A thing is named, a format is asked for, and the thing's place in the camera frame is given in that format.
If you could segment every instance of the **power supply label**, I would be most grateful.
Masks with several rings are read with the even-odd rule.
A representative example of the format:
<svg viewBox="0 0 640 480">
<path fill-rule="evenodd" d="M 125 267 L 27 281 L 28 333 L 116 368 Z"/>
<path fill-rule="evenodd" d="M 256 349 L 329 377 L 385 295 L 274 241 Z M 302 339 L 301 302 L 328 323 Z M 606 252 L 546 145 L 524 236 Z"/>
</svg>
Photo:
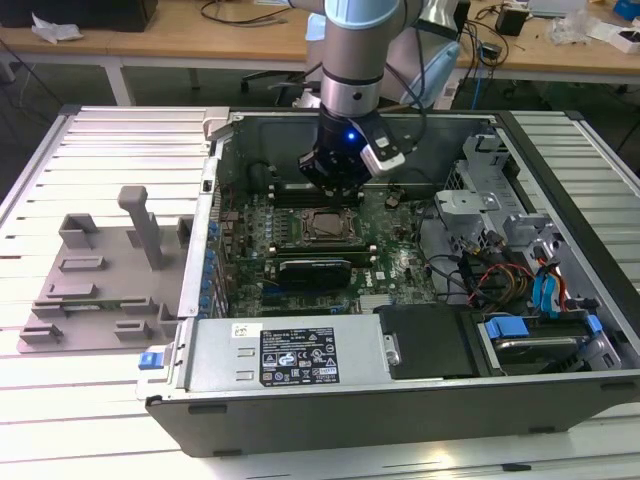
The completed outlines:
<svg viewBox="0 0 640 480">
<path fill-rule="evenodd" d="M 333 328 L 262 330 L 260 383 L 265 387 L 340 383 Z"/>
</svg>

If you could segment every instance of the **floor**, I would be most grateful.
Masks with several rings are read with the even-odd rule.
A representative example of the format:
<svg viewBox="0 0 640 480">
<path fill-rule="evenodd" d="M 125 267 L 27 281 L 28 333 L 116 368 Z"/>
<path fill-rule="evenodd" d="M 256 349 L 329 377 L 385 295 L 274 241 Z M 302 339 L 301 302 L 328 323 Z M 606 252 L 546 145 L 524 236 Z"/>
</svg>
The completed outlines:
<svg viewBox="0 0 640 480">
<path fill-rule="evenodd" d="M 16 81 L 0 86 L 0 198 L 4 198 L 58 111 L 57 103 L 34 76 L 15 65 Z M 63 102 L 83 105 L 113 105 L 106 76 L 91 66 L 37 65 L 35 73 Z M 201 70 L 201 89 L 190 88 L 186 70 L 129 68 L 129 78 L 138 105 L 273 105 L 271 79 L 251 84 L 248 94 L 240 92 L 240 78 L 249 72 Z M 469 109 L 475 84 L 459 93 L 456 109 Z M 295 98 L 291 92 L 286 101 Z M 581 112 L 596 131 L 616 149 L 629 129 L 640 119 L 640 94 L 615 93 L 614 86 L 588 84 L 533 84 L 492 81 L 482 86 L 478 109 L 491 110 L 575 110 Z M 640 130 L 625 143 L 621 157 L 635 171 L 640 169 Z"/>
</svg>

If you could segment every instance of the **aluminum extrusion table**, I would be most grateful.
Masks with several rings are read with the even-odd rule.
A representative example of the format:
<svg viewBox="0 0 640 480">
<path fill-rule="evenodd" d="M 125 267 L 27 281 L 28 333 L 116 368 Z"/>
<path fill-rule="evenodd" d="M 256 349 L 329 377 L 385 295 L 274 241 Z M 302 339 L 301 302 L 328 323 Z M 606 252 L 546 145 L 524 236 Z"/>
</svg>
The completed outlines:
<svg viewBox="0 0 640 480">
<path fill-rule="evenodd" d="M 224 124 L 228 110 L 214 112 Z M 204 115 L 204 108 L 88 107 L 61 115 L 2 204 L 0 478 L 523 475 L 503 469 L 513 463 L 530 465 L 526 475 L 533 479 L 638 475 L 640 403 L 615 407 L 567 433 L 192 459 L 136 400 L 137 353 L 19 355 L 19 329 L 58 251 L 57 229 L 66 213 L 91 213 L 98 226 L 126 225 L 126 212 L 115 203 L 124 184 L 147 186 L 147 205 L 160 224 L 193 213 L 209 149 Z M 631 172 L 582 121 L 562 113 L 516 118 L 640 286 L 640 200 Z M 527 179 L 521 181 L 533 195 Z"/>
</svg>

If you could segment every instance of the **white desk leg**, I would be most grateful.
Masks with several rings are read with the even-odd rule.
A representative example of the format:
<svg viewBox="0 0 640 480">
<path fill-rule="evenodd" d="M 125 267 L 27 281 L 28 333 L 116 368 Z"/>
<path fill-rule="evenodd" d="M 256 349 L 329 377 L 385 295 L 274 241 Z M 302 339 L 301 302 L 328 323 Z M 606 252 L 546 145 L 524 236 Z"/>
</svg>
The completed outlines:
<svg viewBox="0 0 640 480">
<path fill-rule="evenodd" d="M 198 69 L 189 69 L 189 81 L 191 82 L 191 90 L 200 90 L 200 79 L 198 78 Z"/>
<path fill-rule="evenodd" d="M 11 70 L 9 62 L 0 62 L 0 82 L 13 83 L 15 80 L 16 76 L 13 74 L 13 70 Z"/>
<path fill-rule="evenodd" d="M 109 84 L 111 85 L 113 96 L 116 99 L 116 104 L 120 107 L 130 107 L 135 105 L 136 101 L 133 98 L 131 87 L 122 72 L 122 64 L 115 61 L 110 62 L 104 65 L 104 69 L 107 72 L 107 77 L 109 78 Z"/>
<path fill-rule="evenodd" d="M 465 75 L 465 70 L 456 68 L 451 72 L 447 83 L 445 83 L 442 92 L 438 96 L 435 102 L 433 102 L 434 110 L 451 110 L 453 100 L 456 98 L 456 92 L 458 91 L 458 85 Z"/>
</svg>

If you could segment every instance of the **red wire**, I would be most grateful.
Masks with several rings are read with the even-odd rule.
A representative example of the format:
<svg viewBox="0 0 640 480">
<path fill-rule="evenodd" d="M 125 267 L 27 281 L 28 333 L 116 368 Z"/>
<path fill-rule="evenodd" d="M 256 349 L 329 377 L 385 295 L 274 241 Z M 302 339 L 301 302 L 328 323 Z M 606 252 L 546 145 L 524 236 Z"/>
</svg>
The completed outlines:
<svg viewBox="0 0 640 480">
<path fill-rule="evenodd" d="M 487 280 L 487 278 L 489 278 L 489 274 L 495 270 L 496 268 L 504 268 L 504 267 L 511 267 L 511 268 L 515 268 L 516 270 L 520 270 L 524 273 L 526 273 L 529 277 L 533 278 L 533 275 L 531 274 L 531 272 L 529 270 L 527 270 L 526 268 L 524 268 L 522 265 L 516 265 L 515 263 L 498 263 L 496 265 L 492 265 L 490 266 L 487 271 L 484 273 L 484 275 L 482 276 L 482 278 L 480 278 L 480 281 L 478 282 L 478 287 L 480 288 L 482 286 L 482 284 Z M 473 300 L 476 296 L 476 293 L 472 293 L 469 298 L 468 298 L 468 302 L 470 302 L 471 300 Z"/>
</svg>

